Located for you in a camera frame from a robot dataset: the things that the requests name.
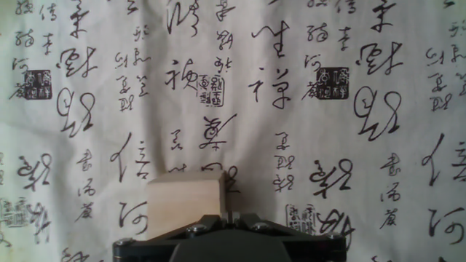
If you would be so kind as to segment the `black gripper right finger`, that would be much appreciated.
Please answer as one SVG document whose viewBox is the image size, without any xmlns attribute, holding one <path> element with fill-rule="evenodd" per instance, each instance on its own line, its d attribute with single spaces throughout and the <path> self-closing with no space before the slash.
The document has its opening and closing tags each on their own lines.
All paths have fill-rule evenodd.
<svg viewBox="0 0 466 262">
<path fill-rule="evenodd" d="M 255 213 L 232 214 L 238 233 L 237 249 L 258 261 L 337 261 L 347 259 L 346 238 L 331 231 L 319 236 L 305 234 L 259 218 Z"/>
</svg>

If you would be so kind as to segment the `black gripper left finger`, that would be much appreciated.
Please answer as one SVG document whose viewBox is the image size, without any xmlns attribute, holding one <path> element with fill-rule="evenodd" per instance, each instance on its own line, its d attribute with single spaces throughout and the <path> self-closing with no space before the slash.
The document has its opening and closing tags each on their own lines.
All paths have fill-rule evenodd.
<svg viewBox="0 0 466 262">
<path fill-rule="evenodd" d="M 121 238 L 112 244 L 113 262 L 169 262 L 185 240 L 226 229 L 231 213 L 204 215 L 198 221 L 148 240 Z"/>
</svg>

